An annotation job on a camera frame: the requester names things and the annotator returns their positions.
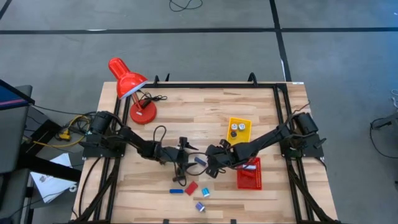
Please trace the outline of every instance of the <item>black floor line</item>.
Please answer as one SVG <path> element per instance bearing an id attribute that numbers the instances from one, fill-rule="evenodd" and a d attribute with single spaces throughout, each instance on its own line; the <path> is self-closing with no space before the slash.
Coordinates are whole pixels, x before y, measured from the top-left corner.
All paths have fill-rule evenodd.
<path id="1" fill-rule="evenodd" d="M 282 61 L 282 68 L 284 70 L 283 72 L 284 72 L 285 81 L 291 82 L 292 76 L 290 75 L 289 63 L 287 62 L 284 39 L 280 31 L 279 17 L 278 17 L 278 11 L 276 9 L 275 0 L 269 0 L 269 4 L 271 6 L 272 18 L 274 20 L 275 34 L 276 34 L 276 39 L 278 41 L 279 55 Z"/>
<path id="2" fill-rule="evenodd" d="M 0 35 L 194 34 L 194 33 L 260 33 L 260 32 L 282 32 L 282 33 L 294 33 L 294 32 L 308 32 L 308 33 L 311 33 L 311 32 L 398 32 L 398 27 L 354 27 L 354 28 L 214 27 L 214 28 L 169 28 L 169 29 L 0 30 Z"/>
<path id="3" fill-rule="evenodd" d="M 12 0 L 7 0 L 6 3 L 2 6 L 0 10 L 0 19 L 4 16 L 4 13 L 6 13 L 8 6 L 11 4 Z"/>
<path id="4" fill-rule="evenodd" d="M 95 30 L 0 30 L 0 34 L 191 34 L 191 33 L 275 32 L 274 28 L 170 28 L 170 29 L 95 29 Z"/>
<path id="5" fill-rule="evenodd" d="M 282 32 L 398 32 L 398 27 L 281 28 Z"/>

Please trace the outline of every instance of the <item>yellow tray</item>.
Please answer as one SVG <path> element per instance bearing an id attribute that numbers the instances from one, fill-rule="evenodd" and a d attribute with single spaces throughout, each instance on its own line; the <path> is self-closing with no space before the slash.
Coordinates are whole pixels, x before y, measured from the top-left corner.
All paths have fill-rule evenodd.
<path id="1" fill-rule="evenodd" d="M 243 131 L 236 131 L 237 136 L 235 138 L 231 137 L 231 125 L 232 124 L 241 124 L 243 123 L 245 125 L 245 129 Z M 245 119 L 240 119 L 240 118 L 230 118 L 229 119 L 229 126 L 228 126 L 228 132 L 226 133 L 226 139 L 231 145 L 235 145 L 237 143 L 241 142 L 249 142 L 250 141 L 250 134 L 251 134 L 251 121 L 250 120 L 245 120 Z"/>

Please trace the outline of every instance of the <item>floor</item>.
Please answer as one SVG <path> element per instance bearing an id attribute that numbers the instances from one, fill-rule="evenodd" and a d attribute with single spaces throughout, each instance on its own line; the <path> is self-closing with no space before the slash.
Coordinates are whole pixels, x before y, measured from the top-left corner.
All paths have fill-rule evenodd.
<path id="1" fill-rule="evenodd" d="M 339 219 L 398 220 L 398 160 L 380 156 L 369 139 L 369 123 L 396 111 L 391 90 L 398 88 L 397 1 L 203 0 L 201 8 L 182 12 L 172 12 L 167 0 L 0 0 L 3 4 L 0 78 L 32 85 L 40 106 L 95 110 L 102 83 L 114 80 L 107 68 L 112 57 L 151 80 L 170 73 L 173 81 L 245 81 L 254 72 L 259 81 L 305 82 L 313 117 L 328 138 L 324 151 Z M 135 34 L 182 27 L 263 29 Z M 111 31 L 94 34 L 103 29 Z M 58 123 L 71 119 L 46 113 Z M 374 138 L 381 151 L 398 156 L 390 128 Z M 36 209 L 34 223 L 67 222 L 73 201 L 73 194 L 64 194 Z"/>

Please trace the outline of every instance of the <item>red mesh basket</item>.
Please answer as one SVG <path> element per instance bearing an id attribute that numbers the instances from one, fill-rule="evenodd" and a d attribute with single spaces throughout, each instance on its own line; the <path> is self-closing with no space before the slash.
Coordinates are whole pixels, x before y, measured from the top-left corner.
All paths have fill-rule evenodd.
<path id="1" fill-rule="evenodd" d="M 256 170 L 237 171 L 236 185 L 238 189 L 262 190 L 260 158 L 256 157 L 245 165 L 256 165 Z"/>

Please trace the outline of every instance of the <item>wooden tabletop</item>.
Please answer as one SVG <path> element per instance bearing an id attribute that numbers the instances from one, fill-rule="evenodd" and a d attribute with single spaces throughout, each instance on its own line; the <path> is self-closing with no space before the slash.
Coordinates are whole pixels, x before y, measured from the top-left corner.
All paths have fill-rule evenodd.
<path id="1" fill-rule="evenodd" d="M 303 84 L 287 84 L 292 110 L 308 103 Z M 165 101 L 156 102 L 156 119 L 147 125 L 138 125 L 128 119 L 127 124 L 144 139 L 151 140 L 158 125 L 167 127 L 163 146 L 176 146 L 178 138 L 185 136 L 192 146 L 205 152 L 210 144 L 217 145 L 225 139 L 230 117 L 252 121 L 251 139 L 255 139 L 278 125 L 273 91 L 270 88 L 151 88 L 144 89 L 154 95 L 165 95 Z M 116 82 L 104 83 L 98 111 L 114 109 L 116 100 Z M 282 100 L 284 118 L 286 113 Z M 145 160 L 137 151 L 128 146 L 121 161 L 118 187 L 113 207 L 113 223 L 162 223 L 169 219 L 171 223 L 208 222 L 229 223 L 237 219 L 238 223 L 295 223 L 292 196 L 285 159 L 280 155 L 279 144 L 260 151 L 262 167 L 262 190 L 238 190 L 236 171 L 226 169 L 216 179 L 206 174 L 188 176 L 188 183 L 195 181 L 199 188 L 189 196 L 170 194 L 169 189 L 181 189 L 173 183 L 174 166 L 165 166 Z M 98 192 L 103 160 L 97 163 L 89 176 L 83 197 L 86 208 Z M 85 162 L 76 197 L 75 211 L 81 186 L 95 159 Z M 308 188 L 322 209 L 333 219 L 337 219 L 325 168 L 317 160 L 303 158 Z M 199 165 L 192 172 L 199 172 Z M 201 189 L 207 187 L 210 196 L 204 198 Z M 299 194 L 302 216 L 306 218 L 302 195 Z M 199 212 L 195 204 L 201 202 L 206 212 Z M 101 218 L 104 218 L 107 202 L 103 203 Z"/>

